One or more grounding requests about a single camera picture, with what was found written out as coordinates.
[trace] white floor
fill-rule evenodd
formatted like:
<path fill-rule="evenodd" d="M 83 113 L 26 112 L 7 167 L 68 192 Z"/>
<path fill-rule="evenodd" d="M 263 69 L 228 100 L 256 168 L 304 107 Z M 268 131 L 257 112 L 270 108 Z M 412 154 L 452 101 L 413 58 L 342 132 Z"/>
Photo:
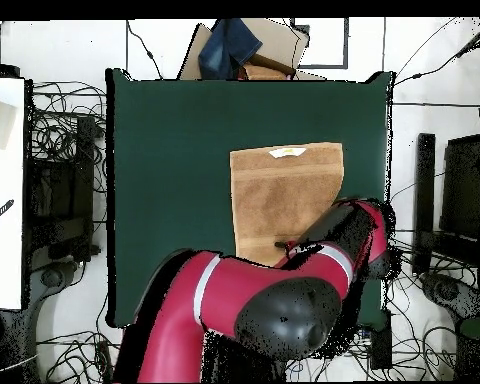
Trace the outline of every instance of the white floor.
<path fill-rule="evenodd" d="M 350 18 L 349 69 L 313 71 L 329 79 L 364 81 L 374 72 L 399 72 L 420 45 L 450 18 Z M 195 25 L 203 22 L 211 27 L 213 20 L 143 20 L 131 21 L 134 32 L 144 38 L 153 52 L 165 78 L 175 78 L 185 56 Z M 439 31 L 409 62 L 398 76 L 400 81 L 417 72 L 426 72 L 442 65 L 456 53 L 478 30 L 480 18 L 457 18 Z M 105 90 L 104 71 L 108 67 L 128 68 L 135 79 L 155 79 L 156 69 L 146 56 L 139 40 L 126 36 L 125 21 L 51 21 L 5 22 L 2 26 L 0 60 L 19 66 L 21 74 L 34 82 L 82 81 Z M 67 91 L 77 87 L 70 84 Z M 94 105 L 96 99 L 84 99 L 85 105 Z M 436 173 L 443 170 L 444 149 L 449 139 L 480 132 L 477 105 L 480 105 L 480 49 L 466 54 L 437 74 L 410 80 L 395 87 L 393 107 L 393 162 L 391 191 L 414 182 L 415 140 L 422 132 L 436 134 Z M 409 105 L 403 103 L 428 103 Z M 469 107 L 441 106 L 444 104 L 471 105 Z M 442 179 L 436 178 L 435 224 L 439 222 Z M 413 189 L 402 192 L 393 201 L 398 229 L 410 229 L 412 224 Z M 104 214 L 104 199 L 96 195 L 95 219 Z M 107 292 L 106 231 L 104 226 L 95 233 L 95 244 L 102 253 L 87 265 L 81 283 L 47 300 L 38 324 L 38 340 L 95 329 L 95 320 Z M 397 238 L 410 242 L 409 233 L 398 233 Z M 427 301 L 416 287 L 403 291 L 395 288 L 394 302 L 405 311 L 413 323 L 416 337 L 437 325 L 452 327 L 448 314 Z M 390 305 L 395 313 L 396 308 Z M 121 330 L 108 328 L 103 320 L 100 329 L 114 342 L 120 343 Z M 408 339 L 410 327 L 404 317 L 393 317 L 394 343 Z M 455 352 L 455 339 L 447 332 L 436 331 L 429 338 L 436 351 Z M 41 345 L 39 366 L 44 375 L 56 358 L 67 348 L 64 345 Z M 395 347 L 394 362 L 412 359 L 421 346 L 407 342 Z M 418 357 L 406 365 L 421 364 Z M 292 380 L 308 381 L 316 375 L 317 363 L 309 361 L 302 372 L 291 373 Z M 398 369 L 408 380 L 419 379 L 421 372 L 411 368 Z M 59 369 L 53 376 L 62 379 L 69 369 Z M 355 358 L 336 358 L 327 374 L 319 381 L 365 380 L 367 377 Z M 451 372 L 444 368 L 444 379 Z M 432 379 L 427 374 L 425 379 Z"/>

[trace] cardboard box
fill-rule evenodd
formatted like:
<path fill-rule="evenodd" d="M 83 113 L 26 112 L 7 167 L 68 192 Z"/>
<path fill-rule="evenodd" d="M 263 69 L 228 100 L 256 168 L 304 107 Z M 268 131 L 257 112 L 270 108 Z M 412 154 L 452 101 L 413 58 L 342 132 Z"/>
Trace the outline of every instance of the cardboard box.
<path fill-rule="evenodd" d="M 299 79 L 303 80 L 324 79 L 296 70 L 309 40 L 306 34 L 270 19 L 241 19 L 253 35 L 263 43 L 256 54 L 249 59 L 250 63 L 276 69 L 286 75 L 297 74 Z M 212 32 L 203 24 L 197 25 L 187 56 L 178 74 L 178 79 L 201 79 L 198 57 L 211 34 Z"/>

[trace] black frame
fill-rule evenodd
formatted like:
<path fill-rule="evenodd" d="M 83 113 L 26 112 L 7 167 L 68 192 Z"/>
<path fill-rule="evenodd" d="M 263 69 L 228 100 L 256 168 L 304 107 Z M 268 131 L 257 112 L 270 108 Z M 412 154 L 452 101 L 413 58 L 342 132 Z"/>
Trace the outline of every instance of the black frame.
<path fill-rule="evenodd" d="M 298 29 L 295 25 L 295 18 L 290 18 L 290 25 Z M 348 69 L 348 37 L 349 37 L 349 18 L 343 18 L 343 63 L 341 65 L 299 65 L 297 69 Z"/>

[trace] black electronic device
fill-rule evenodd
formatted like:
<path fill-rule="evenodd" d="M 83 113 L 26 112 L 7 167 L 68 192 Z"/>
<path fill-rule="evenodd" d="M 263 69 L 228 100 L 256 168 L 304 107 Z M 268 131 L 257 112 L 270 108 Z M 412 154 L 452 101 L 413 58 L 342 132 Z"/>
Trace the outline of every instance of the black electronic device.
<path fill-rule="evenodd" d="M 48 247 L 50 261 L 71 255 L 76 262 L 89 262 L 98 253 L 92 245 L 93 144 L 98 133 L 94 118 L 78 118 L 71 160 L 29 161 L 32 195 L 27 234 L 31 253 Z M 45 265 L 33 257 L 32 270 Z"/>
<path fill-rule="evenodd" d="M 480 237 L 480 134 L 448 142 L 439 228 Z"/>

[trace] black cable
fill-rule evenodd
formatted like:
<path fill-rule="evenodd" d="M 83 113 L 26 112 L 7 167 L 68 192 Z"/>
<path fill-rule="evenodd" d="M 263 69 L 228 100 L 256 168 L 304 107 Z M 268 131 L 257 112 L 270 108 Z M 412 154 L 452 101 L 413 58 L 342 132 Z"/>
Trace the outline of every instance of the black cable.
<path fill-rule="evenodd" d="M 87 262 L 84 262 L 84 266 L 82 267 L 82 275 L 80 276 L 80 279 L 75 283 L 70 284 L 69 287 L 76 286 L 80 281 L 82 281 L 82 279 L 84 278 L 86 266 L 87 266 Z"/>
<path fill-rule="evenodd" d="M 299 41 L 301 40 L 301 38 L 295 33 L 295 31 L 293 31 L 293 28 L 286 23 L 286 21 L 284 20 L 284 18 L 281 18 L 281 19 L 283 20 L 283 23 L 284 23 L 288 28 L 290 28 L 290 31 L 293 33 L 293 35 L 295 35 L 295 37 L 297 37 L 297 41 L 295 42 L 295 47 L 293 48 L 293 56 L 292 56 L 292 68 L 293 68 L 293 62 L 295 61 L 295 53 L 297 52 L 297 45 L 299 44 Z M 297 76 L 297 69 L 295 70 L 295 76 L 297 77 L 297 80 L 298 80 L 299 77 Z"/>
<path fill-rule="evenodd" d="M 448 332 L 450 332 L 451 334 L 453 334 L 455 337 L 458 337 L 458 334 L 452 330 L 451 328 L 448 328 L 448 327 L 444 327 L 444 326 L 437 326 L 437 327 L 433 327 L 431 328 L 430 330 L 427 330 L 425 332 L 425 334 L 423 334 L 423 340 L 422 340 L 422 350 L 423 350 L 423 356 L 425 358 L 425 365 L 429 371 L 429 373 L 432 375 L 432 377 L 434 378 L 434 380 L 436 381 L 441 381 L 439 380 L 436 375 L 432 372 L 432 370 L 430 369 L 430 364 L 429 364 L 429 358 L 428 358 L 428 352 L 431 351 L 432 353 L 434 353 L 434 355 L 436 355 L 437 359 L 438 360 L 441 360 L 443 363 L 445 363 L 446 365 L 448 365 L 450 368 L 454 368 L 452 367 L 452 363 L 451 363 L 451 357 L 450 355 L 449 356 L 449 360 L 444 360 L 442 359 L 439 355 L 437 355 L 432 349 L 427 349 L 426 348 L 426 343 L 425 343 L 425 340 L 427 339 L 428 335 L 436 330 L 446 330 Z"/>
<path fill-rule="evenodd" d="M 418 54 L 418 52 L 425 46 L 425 44 L 427 44 L 439 31 L 441 31 L 445 26 L 447 26 L 450 22 L 452 22 L 453 20 L 455 20 L 457 18 L 452 18 L 450 19 L 448 22 L 446 22 L 445 24 L 441 25 L 441 27 L 436 31 L 434 32 L 430 37 L 427 38 L 427 40 L 418 48 L 418 50 L 416 50 L 414 52 L 414 54 L 409 58 L 409 60 L 407 62 L 405 62 L 405 65 L 402 66 L 402 69 L 400 69 L 400 71 L 398 72 L 398 74 L 396 74 L 396 78 L 398 78 L 398 76 L 402 73 L 402 71 L 405 69 L 405 67 L 409 64 L 409 62 L 413 59 L 414 56 L 416 56 Z"/>
<path fill-rule="evenodd" d="M 34 158 L 43 158 L 52 161 L 74 161 L 75 153 L 81 146 L 77 142 L 77 123 L 76 118 L 78 116 L 88 116 L 95 119 L 97 134 L 96 137 L 104 135 L 105 116 L 104 116 L 104 103 L 101 93 L 103 92 L 99 88 L 93 87 L 83 82 L 70 82 L 79 83 L 84 85 L 83 88 L 72 90 L 68 93 L 62 92 L 59 82 L 49 82 L 36 84 L 37 90 L 46 87 L 55 87 L 58 94 L 46 94 L 42 91 L 36 91 L 36 95 L 45 96 L 50 99 L 50 103 L 44 109 L 34 108 L 33 113 L 33 137 L 32 137 L 32 151 Z M 93 107 L 87 106 L 75 106 L 71 111 L 67 110 L 67 97 L 72 95 L 78 95 L 82 91 L 94 91 L 99 98 L 99 103 Z M 55 108 L 60 104 L 62 112 Z M 85 109 L 87 113 L 76 112 L 79 108 Z M 105 172 L 105 158 L 102 153 L 102 148 L 99 148 L 95 143 L 93 144 L 94 157 L 90 157 L 84 149 L 80 149 L 79 152 L 84 156 L 87 156 L 91 160 L 98 171 L 98 176 L 94 175 L 94 180 L 98 182 L 96 188 L 93 182 L 86 181 L 87 177 L 82 174 L 78 163 L 75 163 L 75 169 L 83 177 L 84 181 L 93 185 L 93 191 L 106 196 L 106 189 L 103 186 L 103 174 Z M 106 210 L 103 215 L 103 220 L 106 217 Z"/>
<path fill-rule="evenodd" d="M 408 80 L 411 80 L 411 79 L 418 79 L 418 78 L 421 78 L 425 75 L 431 75 L 431 74 L 434 74 L 438 71 L 440 71 L 441 69 L 443 69 L 446 65 L 448 65 L 448 63 L 450 63 L 452 60 L 454 59 L 460 59 L 464 54 L 468 53 L 469 51 L 472 51 L 473 49 L 477 48 L 477 47 L 480 47 L 480 31 L 478 32 L 478 34 L 476 34 L 469 42 L 468 44 L 466 44 L 464 47 L 462 47 L 462 49 L 460 49 L 457 53 L 455 53 L 452 57 L 450 57 L 445 63 L 443 63 L 439 68 L 437 69 L 434 69 L 433 71 L 428 71 L 428 72 L 424 72 L 424 73 L 418 73 L 418 74 L 414 74 L 410 77 L 407 77 L 405 79 L 403 79 L 402 81 L 399 81 L 397 83 L 395 83 L 395 87 L 398 85 L 398 84 L 401 84 L 405 81 L 408 81 Z"/>
<path fill-rule="evenodd" d="M 439 177 L 439 176 L 444 175 L 444 174 L 445 174 L 445 172 L 441 172 L 441 173 L 439 173 L 439 174 L 434 175 L 434 178 Z M 391 200 L 389 201 L 389 203 L 393 202 L 393 199 L 394 199 L 398 194 L 404 192 L 405 190 L 410 189 L 411 187 L 414 187 L 416 184 L 418 184 L 417 181 L 414 182 L 414 183 L 412 183 L 411 185 L 408 185 L 407 187 L 403 188 L 402 190 L 397 191 L 397 192 L 391 197 Z"/>
<path fill-rule="evenodd" d="M 148 48 L 146 47 L 146 45 L 144 44 L 144 40 L 138 36 L 137 34 L 135 34 L 133 31 L 132 31 L 132 28 L 130 26 L 130 21 L 126 21 L 126 25 L 128 26 L 128 31 L 130 31 L 130 34 L 132 34 L 134 37 L 137 37 L 140 42 L 142 43 L 142 47 L 144 47 L 144 50 L 146 50 L 146 54 L 148 55 L 148 57 L 153 61 L 153 63 L 155 64 L 155 67 L 156 67 L 156 71 L 158 72 L 158 76 L 160 77 L 161 80 L 164 79 L 164 77 L 162 77 L 162 74 L 160 73 L 160 69 L 158 69 L 158 65 L 156 64 L 156 60 L 155 58 L 153 57 L 153 53 L 151 53 Z"/>

